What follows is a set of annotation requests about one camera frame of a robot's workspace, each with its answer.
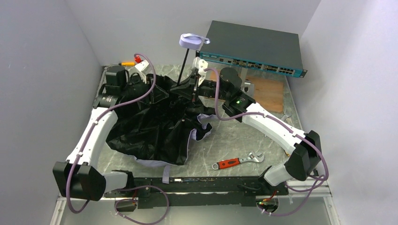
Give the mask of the lilac folding umbrella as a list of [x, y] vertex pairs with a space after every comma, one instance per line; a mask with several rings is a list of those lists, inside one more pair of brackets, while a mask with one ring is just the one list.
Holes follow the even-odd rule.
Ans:
[[169, 93], [170, 101], [152, 104], [146, 100], [121, 109], [121, 119], [107, 137], [107, 145], [148, 167], [163, 166], [162, 182], [169, 183], [170, 167], [184, 165], [188, 158], [189, 141], [200, 141], [210, 134], [212, 126], [204, 122], [215, 117], [215, 109], [197, 99], [188, 100], [169, 90], [177, 83], [157, 75], [156, 84]]

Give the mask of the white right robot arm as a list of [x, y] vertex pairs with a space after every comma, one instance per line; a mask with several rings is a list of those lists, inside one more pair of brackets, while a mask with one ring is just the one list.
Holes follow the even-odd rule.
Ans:
[[215, 106], [218, 119], [238, 120], [259, 130], [280, 145], [289, 154], [289, 158], [266, 169], [260, 177], [261, 180], [274, 187], [291, 179], [305, 181], [319, 163], [324, 166], [325, 174], [317, 180], [324, 182], [329, 178], [329, 169], [321, 152], [318, 133], [313, 130], [306, 133], [274, 117], [241, 90], [242, 79], [235, 69], [227, 67], [220, 72], [213, 69], [215, 81], [205, 79], [208, 71], [209, 68], [194, 69], [189, 78], [170, 91], [193, 102], [200, 96], [214, 98], [216, 105], [219, 100], [224, 100], [222, 107], [228, 117], [222, 117], [218, 112], [218, 106]]

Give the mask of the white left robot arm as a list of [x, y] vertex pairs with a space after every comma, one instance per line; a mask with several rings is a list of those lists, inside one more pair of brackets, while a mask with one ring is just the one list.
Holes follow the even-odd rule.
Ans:
[[67, 201], [99, 201], [107, 192], [135, 186], [132, 172], [100, 173], [97, 166], [108, 135], [122, 117], [120, 110], [148, 99], [154, 92], [157, 75], [111, 66], [105, 70], [105, 77], [80, 140], [68, 157], [53, 167], [59, 192]]

